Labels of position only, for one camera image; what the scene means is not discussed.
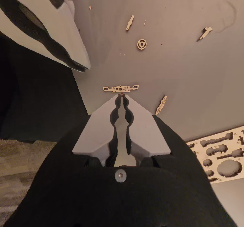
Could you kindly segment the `slender wooden frame part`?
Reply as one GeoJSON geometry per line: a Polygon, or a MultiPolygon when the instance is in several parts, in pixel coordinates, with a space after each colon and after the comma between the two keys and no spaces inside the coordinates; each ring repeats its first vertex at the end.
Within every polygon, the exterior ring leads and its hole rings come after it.
{"type": "Polygon", "coordinates": [[[111,91],[112,93],[118,93],[118,92],[130,92],[130,91],[133,91],[133,90],[137,90],[139,88],[139,85],[133,85],[132,87],[130,86],[112,86],[111,88],[109,87],[103,87],[103,91],[111,91]]]}

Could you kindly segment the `small T-shaped wooden part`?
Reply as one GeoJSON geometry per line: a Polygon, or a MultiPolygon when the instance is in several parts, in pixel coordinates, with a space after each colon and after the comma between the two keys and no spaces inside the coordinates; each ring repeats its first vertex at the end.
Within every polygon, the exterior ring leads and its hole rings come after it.
{"type": "Polygon", "coordinates": [[[212,27],[205,27],[202,30],[202,35],[198,38],[197,41],[204,39],[212,30],[213,30],[212,27]]]}

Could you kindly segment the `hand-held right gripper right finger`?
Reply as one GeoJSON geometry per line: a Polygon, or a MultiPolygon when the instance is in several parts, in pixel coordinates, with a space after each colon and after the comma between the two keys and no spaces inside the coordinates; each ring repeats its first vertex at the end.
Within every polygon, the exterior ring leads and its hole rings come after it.
{"type": "Polygon", "coordinates": [[[144,158],[169,155],[171,150],[161,133],[154,115],[128,95],[123,95],[126,129],[126,150],[139,166],[144,158]]]}

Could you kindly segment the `wooden track chain part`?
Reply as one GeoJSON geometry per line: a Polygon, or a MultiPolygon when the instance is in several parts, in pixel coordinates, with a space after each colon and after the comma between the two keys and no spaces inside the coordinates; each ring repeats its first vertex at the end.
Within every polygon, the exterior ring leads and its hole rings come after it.
{"type": "Polygon", "coordinates": [[[158,115],[161,112],[166,101],[167,101],[167,96],[165,95],[165,96],[163,96],[162,100],[160,101],[159,106],[156,108],[155,115],[158,115]]]}

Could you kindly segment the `thin wooden parts sheet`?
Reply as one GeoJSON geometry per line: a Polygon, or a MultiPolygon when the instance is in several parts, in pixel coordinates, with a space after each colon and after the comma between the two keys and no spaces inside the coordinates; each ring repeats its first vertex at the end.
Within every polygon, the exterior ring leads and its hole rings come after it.
{"type": "Polygon", "coordinates": [[[186,142],[211,184],[244,177],[244,126],[186,142]]]}

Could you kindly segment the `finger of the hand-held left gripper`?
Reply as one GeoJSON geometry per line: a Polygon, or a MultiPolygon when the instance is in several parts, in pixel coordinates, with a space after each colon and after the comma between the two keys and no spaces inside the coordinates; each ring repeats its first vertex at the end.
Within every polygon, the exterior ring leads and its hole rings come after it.
{"type": "Polygon", "coordinates": [[[48,33],[39,18],[17,0],[1,0],[1,34],[16,43],[65,66],[85,72],[68,51],[48,33]]]}
{"type": "MultiPolygon", "coordinates": [[[[88,53],[74,21],[74,4],[72,1],[64,0],[59,9],[56,9],[49,0],[17,1],[25,5],[39,18],[49,35],[68,51],[74,61],[86,66],[86,70],[91,68],[88,53]]],[[[1,37],[13,41],[3,34],[1,37]]]]}

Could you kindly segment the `round wooden wheel part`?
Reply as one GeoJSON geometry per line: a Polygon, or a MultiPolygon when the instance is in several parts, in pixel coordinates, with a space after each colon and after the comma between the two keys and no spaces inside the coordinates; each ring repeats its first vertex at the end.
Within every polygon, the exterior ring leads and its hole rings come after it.
{"type": "Polygon", "coordinates": [[[139,50],[144,50],[145,48],[147,47],[147,41],[145,40],[145,39],[140,39],[140,40],[138,40],[138,42],[137,42],[137,48],[139,49],[139,50]]]}

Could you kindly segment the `short notched wooden part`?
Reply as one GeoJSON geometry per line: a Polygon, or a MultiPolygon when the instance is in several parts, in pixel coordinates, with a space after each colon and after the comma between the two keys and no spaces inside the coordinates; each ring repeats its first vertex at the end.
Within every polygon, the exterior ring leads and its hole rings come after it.
{"type": "Polygon", "coordinates": [[[132,15],[132,16],[130,17],[130,20],[128,21],[128,24],[127,24],[127,26],[126,26],[126,31],[129,31],[129,29],[130,29],[130,27],[131,27],[131,25],[132,25],[132,23],[133,23],[133,20],[134,20],[134,15],[132,15]]]}

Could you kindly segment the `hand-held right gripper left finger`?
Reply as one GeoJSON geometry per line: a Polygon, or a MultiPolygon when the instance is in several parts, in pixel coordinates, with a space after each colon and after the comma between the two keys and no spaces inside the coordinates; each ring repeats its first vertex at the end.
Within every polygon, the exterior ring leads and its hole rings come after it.
{"type": "Polygon", "coordinates": [[[120,105],[119,94],[91,114],[72,150],[73,154],[98,158],[102,166],[114,167],[118,155],[115,122],[119,118],[120,105]]]}

